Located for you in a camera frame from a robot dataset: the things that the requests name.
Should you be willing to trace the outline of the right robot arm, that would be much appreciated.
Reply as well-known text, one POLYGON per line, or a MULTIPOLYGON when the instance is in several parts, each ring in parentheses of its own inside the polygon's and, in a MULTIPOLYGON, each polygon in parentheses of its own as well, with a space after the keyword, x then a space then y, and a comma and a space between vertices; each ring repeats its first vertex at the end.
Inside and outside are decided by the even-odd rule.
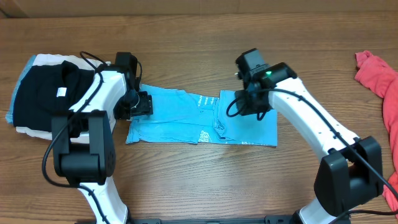
POLYGON ((287 118, 320 161, 314 183, 315 199, 292 216, 289 223, 350 223, 354 208, 383 192, 382 156, 371 136, 361 139, 325 110, 284 62, 270 66, 258 49, 236 59, 243 90, 234 104, 242 116, 262 120, 270 110, 287 118))

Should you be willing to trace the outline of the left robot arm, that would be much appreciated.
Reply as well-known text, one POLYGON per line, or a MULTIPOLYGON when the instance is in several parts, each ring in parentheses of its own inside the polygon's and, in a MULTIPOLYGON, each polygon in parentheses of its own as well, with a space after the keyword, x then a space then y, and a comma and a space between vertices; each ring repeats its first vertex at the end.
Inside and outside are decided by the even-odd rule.
POLYGON ((133 223, 113 173, 116 150, 110 121, 152 115, 152 97, 140 89, 142 65, 130 52, 115 63, 93 67, 99 78, 78 102, 78 109, 52 117, 52 142, 42 159, 45 180, 79 190, 95 214, 95 223, 133 223))

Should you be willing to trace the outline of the light blue t-shirt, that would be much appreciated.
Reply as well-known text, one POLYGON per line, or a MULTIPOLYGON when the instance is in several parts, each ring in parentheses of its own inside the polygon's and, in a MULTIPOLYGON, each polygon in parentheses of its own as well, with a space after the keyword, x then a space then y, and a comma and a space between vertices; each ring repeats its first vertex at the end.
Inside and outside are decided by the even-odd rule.
POLYGON ((234 92, 220 91, 218 97, 184 90, 142 85, 153 100, 153 114, 132 118, 126 143, 199 142, 213 144, 277 145, 277 112, 270 110, 262 120, 256 115, 228 117, 236 113, 229 104, 234 92))

